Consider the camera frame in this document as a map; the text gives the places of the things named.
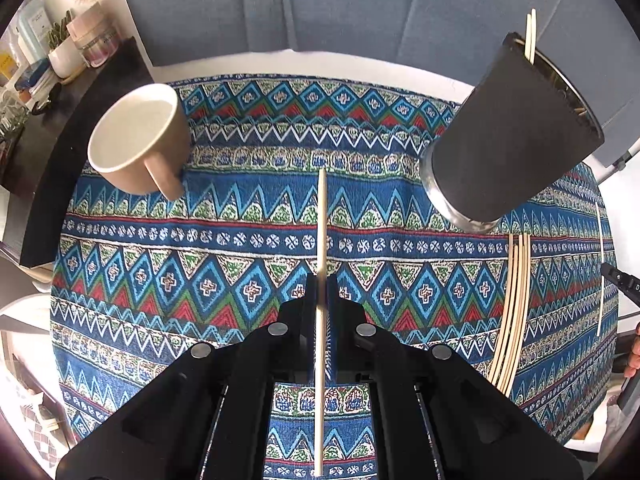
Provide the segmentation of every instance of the zigzag pattern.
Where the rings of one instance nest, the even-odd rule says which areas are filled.
[[[561,442],[590,414],[610,364],[617,297],[599,314],[600,207],[583,164],[467,235],[433,208],[420,150],[457,105],[321,78],[176,83],[193,151],[185,195],[131,196],[85,166],[63,222],[52,338],[74,431],[97,424],[198,340],[241,342],[305,292],[316,266],[316,173],[329,169],[328,270],[370,322],[426,349],[446,342],[487,374],[498,337],[507,234],[532,238],[529,318],[513,399]],[[264,475],[309,478],[313,389],[277,386]],[[329,388],[324,474],[376,474],[369,393]]]

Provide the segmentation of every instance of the silver bolt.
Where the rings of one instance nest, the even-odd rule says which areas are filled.
[[[206,343],[197,343],[191,347],[191,355],[196,359],[202,359],[211,353],[211,347]]]
[[[286,324],[280,322],[271,323],[267,328],[267,332],[269,332],[271,335],[285,335],[287,333],[287,330],[289,330],[289,327]]]
[[[371,323],[360,323],[356,327],[356,332],[363,337],[371,337],[376,333],[376,327]]]
[[[431,349],[431,353],[436,359],[446,361],[451,357],[451,348],[447,345],[436,345]]]

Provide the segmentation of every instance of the cup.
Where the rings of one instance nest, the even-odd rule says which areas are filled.
[[[107,110],[89,139],[89,163],[124,192],[157,190],[168,200],[184,194],[176,175],[189,158],[191,134],[169,85],[136,88]]]

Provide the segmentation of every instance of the mug handle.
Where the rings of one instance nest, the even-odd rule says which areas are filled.
[[[145,159],[145,166],[160,192],[167,200],[178,200],[184,187],[161,153],[153,152]]]

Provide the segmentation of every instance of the cactus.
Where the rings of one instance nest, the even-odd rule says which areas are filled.
[[[66,38],[69,37],[69,31],[66,30],[66,24],[71,21],[71,10],[68,10],[65,17],[60,20],[60,23],[55,22],[51,30],[49,31],[49,48],[55,50],[59,47]]]

